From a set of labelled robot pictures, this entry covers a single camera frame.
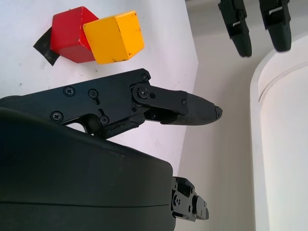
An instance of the yellow block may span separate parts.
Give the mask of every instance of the yellow block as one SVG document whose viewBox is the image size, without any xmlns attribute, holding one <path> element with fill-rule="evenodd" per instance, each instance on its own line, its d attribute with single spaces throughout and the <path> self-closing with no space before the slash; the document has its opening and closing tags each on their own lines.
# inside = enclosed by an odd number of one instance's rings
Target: yellow block
<svg viewBox="0 0 308 231">
<path fill-rule="evenodd" d="M 86 23 L 83 30 L 99 64 L 128 60 L 144 48 L 135 11 Z"/>
</svg>

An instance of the black tape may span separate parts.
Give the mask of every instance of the black tape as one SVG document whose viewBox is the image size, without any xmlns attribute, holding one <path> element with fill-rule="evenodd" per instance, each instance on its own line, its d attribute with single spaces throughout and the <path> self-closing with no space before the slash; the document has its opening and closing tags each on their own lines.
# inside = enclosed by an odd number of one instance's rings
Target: black tape
<svg viewBox="0 0 308 231">
<path fill-rule="evenodd" d="M 42 37 L 34 44 L 34 48 L 40 52 L 45 59 L 53 66 L 60 55 L 50 49 L 51 27 Z"/>
</svg>

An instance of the metal bracket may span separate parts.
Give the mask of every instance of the metal bracket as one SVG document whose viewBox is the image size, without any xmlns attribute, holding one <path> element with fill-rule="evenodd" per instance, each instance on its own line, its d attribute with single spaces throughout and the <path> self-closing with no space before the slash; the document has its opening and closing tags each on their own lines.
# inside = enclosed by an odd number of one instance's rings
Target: metal bracket
<svg viewBox="0 0 308 231">
<path fill-rule="evenodd" d="M 189 221 L 208 220 L 207 203 L 196 194 L 194 185 L 181 177 L 174 177 L 172 183 L 172 215 Z"/>
<path fill-rule="evenodd" d="M 242 57 L 250 57 L 252 47 L 245 21 L 247 13 L 243 0 L 221 0 L 218 6 L 238 53 Z"/>
<path fill-rule="evenodd" d="M 185 91 L 166 90 L 140 83 L 134 86 L 132 93 L 134 99 L 143 105 L 168 109 L 182 116 L 188 113 L 188 94 Z"/>
</svg>

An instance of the white wall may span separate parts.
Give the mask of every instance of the white wall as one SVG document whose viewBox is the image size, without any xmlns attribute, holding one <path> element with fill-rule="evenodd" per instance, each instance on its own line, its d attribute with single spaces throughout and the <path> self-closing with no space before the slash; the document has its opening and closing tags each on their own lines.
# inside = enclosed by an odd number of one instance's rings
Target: white wall
<svg viewBox="0 0 308 231">
<path fill-rule="evenodd" d="M 303 1 L 297 2 L 301 9 Z M 295 0 L 291 3 L 293 9 L 298 6 Z M 256 5 L 246 8 L 248 15 L 259 12 Z M 261 18 L 247 20 L 253 56 L 241 58 L 216 4 L 188 8 L 188 13 L 199 58 L 194 94 L 220 106 L 223 116 L 214 124 L 187 128 L 179 176 L 195 185 L 207 202 L 210 219 L 196 223 L 179 220 L 176 230 L 254 230 L 249 87 L 255 68 L 273 45 Z M 308 31 L 308 15 L 294 10 L 291 16 L 293 36 Z"/>
<path fill-rule="evenodd" d="M 256 230 L 307 230 L 308 33 L 270 52 L 250 87 Z"/>
</svg>

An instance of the white surface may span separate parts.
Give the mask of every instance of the white surface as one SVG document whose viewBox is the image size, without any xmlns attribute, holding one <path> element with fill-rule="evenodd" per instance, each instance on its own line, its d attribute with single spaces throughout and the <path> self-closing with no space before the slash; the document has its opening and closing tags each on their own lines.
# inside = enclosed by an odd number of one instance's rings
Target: white surface
<svg viewBox="0 0 308 231">
<path fill-rule="evenodd" d="M 290 3 L 293 9 L 297 8 L 296 2 Z M 179 168 L 179 176 L 190 179 L 207 202 L 210 219 L 193 224 L 179 220 L 176 230 L 252 231 L 255 210 L 249 88 L 256 67 L 273 44 L 262 25 L 249 27 L 253 56 L 241 58 L 229 39 L 220 12 L 209 14 L 211 10 L 214 8 L 203 12 L 201 8 L 188 9 L 190 19 L 194 19 L 191 26 L 199 59 L 194 94 L 220 106 L 223 115 L 208 126 L 187 128 Z M 293 36 L 308 31 L 308 12 L 296 18 L 298 13 L 292 11 Z M 256 210 L 258 216 L 265 213 L 266 210 Z"/>
<path fill-rule="evenodd" d="M 308 33 L 272 51 L 250 89 L 256 231 L 307 230 Z"/>
<path fill-rule="evenodd" d="M 191 22 L 194 37 L 227 32 L 221 12 L 218 8 L 219 2 L 220 0 L 191 0 L 187 2 L 189 20 Z M 256 26 L 262 26 L 264 28 L 259 1 L 245 0 L 244 3 L 247 11 L 246 22 L 249 30 L 251 31 Z M 308 16 L 307 0 L 292 0 L 288 6 L 292 17 L 292 23 L 298 18 Z"/>
<path fill-rule="evenodd" d="M 52 16 L 86 6 L 103 18 L 136 10 L 145 48 L 127 62 L 76 64 L 60 57 L 52 67 L 33 45 Z M 25 95 L 138 68 L 151 84 L 192 92 L 198 60 L 187 10 L 180 0 L 2 0 L 0 2 L 0 98 Z M 186 128 L 146 122 L 111 140 L 168 161 L 176 175 Z"/>
</svg>

